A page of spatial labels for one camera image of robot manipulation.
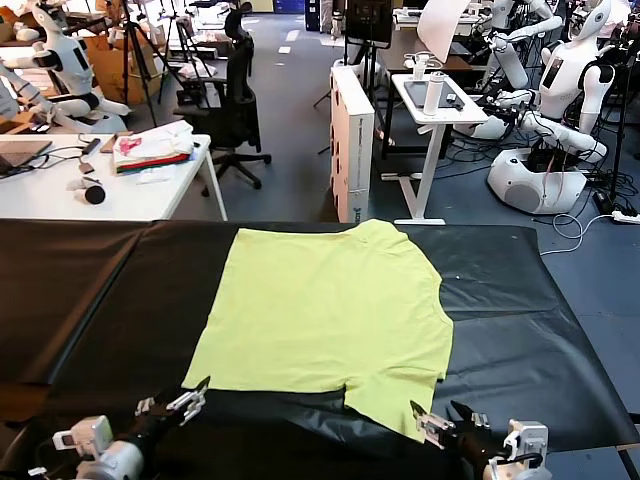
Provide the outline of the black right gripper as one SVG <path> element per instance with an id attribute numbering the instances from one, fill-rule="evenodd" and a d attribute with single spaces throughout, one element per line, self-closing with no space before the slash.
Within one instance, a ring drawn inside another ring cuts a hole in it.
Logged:
<path id="1" fill-rule="evenodd" d="M 411 400 L 410 406 L 416 429 L 422 438 L 438 448 L 453 449 L 474 470 L 484 470 L 489 460 L 502 450 L 488 429 L 488 416 L 470 406 L 452 400 L 451 406 L 464 422 L 454 424 L 438 415 L 428 413 L 420 404 Z"/>

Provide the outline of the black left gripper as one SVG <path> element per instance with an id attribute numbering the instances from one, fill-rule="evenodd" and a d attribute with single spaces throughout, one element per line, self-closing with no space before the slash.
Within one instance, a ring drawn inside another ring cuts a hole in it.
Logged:
<path id="1" fill-rule="evenodd" d="M 163 392 L 139 400 L 133 426 L 122 439 L 138 448 L 153 448 L 170 428 L 176 424 L 184 426 L 200 413 L 206 403 L 208 386 L 209 377 L 205 377 L 194 390 L 182 393 L 171 402 Z"/>

